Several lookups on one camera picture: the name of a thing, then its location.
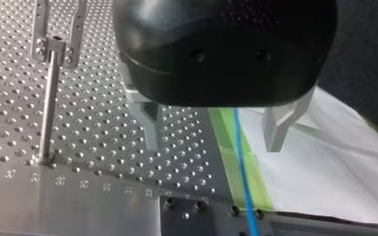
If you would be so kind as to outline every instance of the metal table surface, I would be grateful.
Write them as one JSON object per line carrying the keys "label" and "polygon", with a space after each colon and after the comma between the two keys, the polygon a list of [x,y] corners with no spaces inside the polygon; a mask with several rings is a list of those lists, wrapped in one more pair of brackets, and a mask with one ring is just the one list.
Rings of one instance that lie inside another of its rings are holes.
{"label": "metal table surface", "polygon": [[[74,7],[52,1],[52,35],[66,38]],[[121,85],[110,0],[88,2],[80,65],[61,70],[55,164],[34,164],[47,65],[29,56],[32,14],[33,1],[0,0],[0,235],[156,235],[158,196],[232,203],[206,109],[164,107],[161,150],[147,151]],[[221,208],[220,235],[234,235]]]}

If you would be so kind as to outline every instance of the blue wire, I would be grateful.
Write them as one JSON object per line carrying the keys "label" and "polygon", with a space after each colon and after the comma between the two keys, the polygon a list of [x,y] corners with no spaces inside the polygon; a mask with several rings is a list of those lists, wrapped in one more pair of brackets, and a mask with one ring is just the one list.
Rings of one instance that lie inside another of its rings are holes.
{"label": "blue wire", "polygon": [[254,219],[253,204],[251,201],[250,190],[248,189],[247,174],[244,168],[244,160],[243,160],[242,148],[241,148],[240,122],[238,118],[237,108],[233,108],[233,118],[234,118],[235,148],[237,152],[238,164],[241,169],[242,187],[244,189],[245,204],[247,208],[248,227],[250,229],[250,233],[252,236],[260,236],[260,232],[257,227],[256,220]]}

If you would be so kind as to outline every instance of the metal rod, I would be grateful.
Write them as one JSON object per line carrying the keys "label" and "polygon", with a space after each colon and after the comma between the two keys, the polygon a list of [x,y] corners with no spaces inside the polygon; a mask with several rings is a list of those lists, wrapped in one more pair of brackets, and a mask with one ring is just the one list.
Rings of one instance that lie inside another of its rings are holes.
{"label": "metal rod", "polygon": [[57,84],[60,75],[60,65],[57,62],[58,53],[51,51],[50,65],[48,67],[47,87],[45,91],[44,110],[42,114],[41,138],[39,141],[38,164],[46,164],[51,161],[50,141],[53,126],[54,106],[57,94]]}

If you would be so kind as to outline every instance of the hex screw head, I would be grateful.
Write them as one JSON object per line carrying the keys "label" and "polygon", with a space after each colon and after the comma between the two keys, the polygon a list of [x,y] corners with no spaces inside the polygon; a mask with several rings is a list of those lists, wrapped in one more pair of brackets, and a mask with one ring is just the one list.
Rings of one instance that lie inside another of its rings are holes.
{"label": "hex screw head", "polygon": [[174,198],[167,198],[164,200],[164,207],[167,208],[167,209],[171,209],[174,207],[175,205],[175,201],[174,201]]}
{"label": "hex screw head", "polygon": [[230,213],[232,216],[238,216],[240,214],[240,209],[237,206],[232,206]]}
{"label": "hex screw head", "polygon": [[263,217],[265,216],[265,214],[260,209],[256,209],[256,211],[254,211],[254,213],[256,214],[256,217],[258,219],[263,219]]}
{"label": "hex screw head", "polygon": [[193,205],[193,209],[198,213],[203,212],[206,208],[207,205],[201,201],[198,201]]}
{"label": "hex screw head", "polygon": [[35,52],[40,56],[44,55],[44,49],[42,48],[37,48]]}
{"label": "hex screw head", "polygon": [[44,46],[44,43],[45,43],[45,39],[43,38],[39,38],[36,40],[36,44],[38,44],[38,46]]}

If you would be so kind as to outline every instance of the white paper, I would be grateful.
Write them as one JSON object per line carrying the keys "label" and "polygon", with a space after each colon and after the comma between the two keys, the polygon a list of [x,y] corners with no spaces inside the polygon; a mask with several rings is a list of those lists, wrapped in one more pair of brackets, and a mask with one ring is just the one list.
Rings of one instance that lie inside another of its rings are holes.
{"label": "white paper", "polygon": [[261,121],[240,110],[275,210],[378,223],[378,134],[353,109],[317,88],[277,153],[266,152]]}

